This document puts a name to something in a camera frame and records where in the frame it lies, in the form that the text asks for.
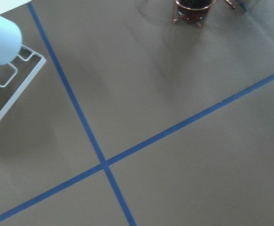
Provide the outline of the blue cup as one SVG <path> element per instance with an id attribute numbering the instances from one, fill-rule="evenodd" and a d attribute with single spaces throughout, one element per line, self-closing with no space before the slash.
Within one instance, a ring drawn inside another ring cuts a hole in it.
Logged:
<path id="1" fill-rule="evenodd" d="M 16 23 L 0 16 L 0 65 L 16 58 L 22 46 L 22 33 Z"/>

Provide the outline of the tea bottle left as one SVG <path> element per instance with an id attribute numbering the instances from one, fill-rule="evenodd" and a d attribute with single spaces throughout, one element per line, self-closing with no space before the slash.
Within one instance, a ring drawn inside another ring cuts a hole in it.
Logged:
<path id="1" fill-rule="evenodd" d="M 206 17 L 211 0 L 176 0 L 178 15 L 188 21 L 199 21 Z"/>

